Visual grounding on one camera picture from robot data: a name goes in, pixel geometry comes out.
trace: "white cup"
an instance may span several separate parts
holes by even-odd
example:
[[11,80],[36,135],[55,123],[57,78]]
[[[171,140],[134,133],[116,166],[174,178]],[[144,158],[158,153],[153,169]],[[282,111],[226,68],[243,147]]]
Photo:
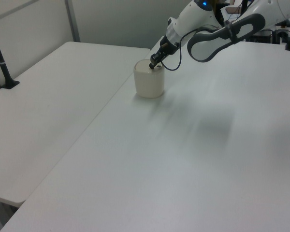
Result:
[[149,64],[149,59],[143,59],[134,66],[136,93],[143,98],[157,98],[164,90],[164,68],[158,64],[151,69]]

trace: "white table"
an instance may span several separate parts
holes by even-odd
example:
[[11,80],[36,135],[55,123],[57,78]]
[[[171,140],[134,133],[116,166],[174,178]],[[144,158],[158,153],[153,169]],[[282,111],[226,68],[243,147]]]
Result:
[[290,232],[290,52],[184,49],[165,81],[132,75],[2,232]]
[[0,90],[0,201],[20,206],[149,49],[66,43]]

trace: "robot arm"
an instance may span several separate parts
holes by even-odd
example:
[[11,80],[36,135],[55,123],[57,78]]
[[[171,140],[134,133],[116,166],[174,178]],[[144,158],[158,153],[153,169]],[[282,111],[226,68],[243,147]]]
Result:
[[221,28],[215,18],[213,7],[206,0],[192,0],[180,13],[178,19],[169,18],[167,31],[160,42],[160,49],[151,56],[150,68],[153,69],[168,55],[173,55],[179,49],[183,36],[204,25],[208,25],[211,29]]
[[[205,8],[207,5],[206,0],[192,1],[177,19],[180,22],[178,27],[184,28],[184,32],[187,33],[202,26],[218,26],[212,8]],[[191,19],[192,14],[189,14],[189,17],[186,16],[189,9],[193,9],[194,20]],[[290,0],[255,0],[245,13],[233,23],[228,23],[225,27],[214,32],[201,31],[193,35],[187,45],[188,52],[196,61],[208,62],[222,49],[288,18],[290,18]],[[161,40],[159,51],[151,56],[151,68],[168,55],[174,54],[179,47],[178,39],[181,39],[184,32],[176,25],[172,27],[170,25],[166,35]],[[173,30],[177,32],[178,36],[170,36],[170,34],[175,34],[172,32]]]

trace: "black cable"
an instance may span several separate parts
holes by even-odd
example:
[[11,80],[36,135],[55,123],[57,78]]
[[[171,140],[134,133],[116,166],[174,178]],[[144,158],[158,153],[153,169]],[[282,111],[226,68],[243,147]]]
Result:
[[243,1],[242,1],[241,4],[236,8],[236,11],[237,11],[237,18],[238,18],[238,11],[240,10],[240,7],[241,7],[242,3],[243,3]]
[[160,63],[162,64],[162,66],[163,66],[165,69],[169,70],[169,71],[176,71],[176,70],[180,67],[180,65],[181,65],[181,63],[182,63],[182,41],[183,41],[183,39],[184,39],[187,35],[189,35],[189,34],[191,34],[191,33],[193,33],[193,32],[198,33],[198,32],[200,32],[200,31],[205,31],[205,30],[208,31],[208,32],[214,32],[214,31],[216,31],[217,29],[214,30],[214,29],[210,29],[210,28],[200,27],[200,28],[197,28],[197,29],[192,30],[192,31],[188,32],[187,34],[185,34],[185,35],[180,39],[180,41],[179,41],[179,64],[178,64],[178,66],[177,66],[175,69],[170,69],[170,68],[166,67],[162,61],[160,61]]

